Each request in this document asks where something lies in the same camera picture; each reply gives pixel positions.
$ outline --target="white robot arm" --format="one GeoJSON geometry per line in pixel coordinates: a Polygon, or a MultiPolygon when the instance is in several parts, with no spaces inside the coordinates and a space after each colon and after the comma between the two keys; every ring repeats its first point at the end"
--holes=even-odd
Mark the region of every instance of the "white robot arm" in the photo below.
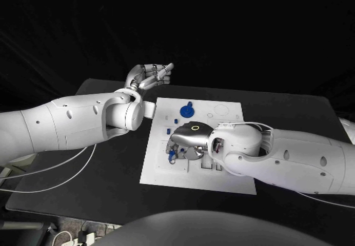
{"type": "Polygon", "coordinates": [[[79,149],[134,131],[143,117],[154,117],[156,104],[143,101],[143,91],[169,83],[172,68],[173,64],[137,65],[115,92],[68,96],[0,113],[0,166],[33,153],[79,149]]]}
{"type": "Polygon", "coordinates": [[[316,134],[260,131],[245,122],[214,129],[192,121],[172,134],[166,153],[172,162],[208,153],[231,174],[302,193],[355,195],[355,146],[316,134]],[[185,152],[176,152],[179,146],[185,152]]]}

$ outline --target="black cable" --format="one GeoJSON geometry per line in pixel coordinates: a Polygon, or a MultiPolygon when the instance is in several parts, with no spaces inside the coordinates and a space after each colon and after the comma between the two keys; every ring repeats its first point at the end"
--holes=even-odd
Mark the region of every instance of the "black cable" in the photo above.
{"type": "Polygon", "coordinates": [[[82,227],[84,227],[84,224],[85,224],[85,223],[87,223],[87,220],[85,220],[85,222],[84,222],[82,225],[81,225],[81,229],[79,229],[81,231],[82,231],[82,227]]]}

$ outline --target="robotic hand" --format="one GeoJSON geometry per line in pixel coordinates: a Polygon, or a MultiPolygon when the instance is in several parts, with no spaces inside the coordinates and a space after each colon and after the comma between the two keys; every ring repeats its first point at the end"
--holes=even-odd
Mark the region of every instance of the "robotic hand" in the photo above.
{"type": "Polygon", "coordinates": [[[306,132],[263,131],[251,123],[221,122],[215,129],[195,121],[183,124],[166,146],[170,164],[208,154],[232,175],[302,193],[355,195],[355,146],[306,132]]]}
{"type": "Polygon", "coordinates": [[[79,149],[134,131],[156,111],[143,93],[169,84],[172,69],[172,63],[137,65],[115,92],[62,97],[32,109],[0,113],[0,166],[33,153],[79,149]]]}

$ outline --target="hole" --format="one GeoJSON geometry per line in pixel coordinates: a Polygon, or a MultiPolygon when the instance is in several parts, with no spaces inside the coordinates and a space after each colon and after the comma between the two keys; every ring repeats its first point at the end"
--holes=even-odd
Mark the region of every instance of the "hole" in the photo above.
{"type": "Polygon", "coordinates": [[[98,107],[94,106],[92,109],[94,109],[94,113],[98,114],[98,107]]]}
{"type": "Polygon", "coordinates": [[[325,167],[328,165],[328,160],[326,158],[322,156],[320,158],[320,166],[325,167]]]}
{"type": "Polygon", "coordinates": [[[72,118],[72,111],[71,110],[66,111],[66,116],[69,119],[72,118]]]}
{"type": "Polygon", "coordinates": [[[290,153],[289,153],[289,151],[286,150],[284,151],[284,153],[283,153],[283,158],[286,159],[286,160],[289,160],[290,159],[290,153]]]}

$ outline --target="black curtain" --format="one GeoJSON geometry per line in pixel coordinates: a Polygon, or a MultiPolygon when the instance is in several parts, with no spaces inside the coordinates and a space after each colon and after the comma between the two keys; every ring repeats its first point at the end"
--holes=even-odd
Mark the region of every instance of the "black curtain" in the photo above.
{"type": "Polygon", "coordinates": [[[175,85],[319,95],[354,112],[355,8],[339,1],[3,1],[0,51],[0,111],[173,62],[175,85]]]}

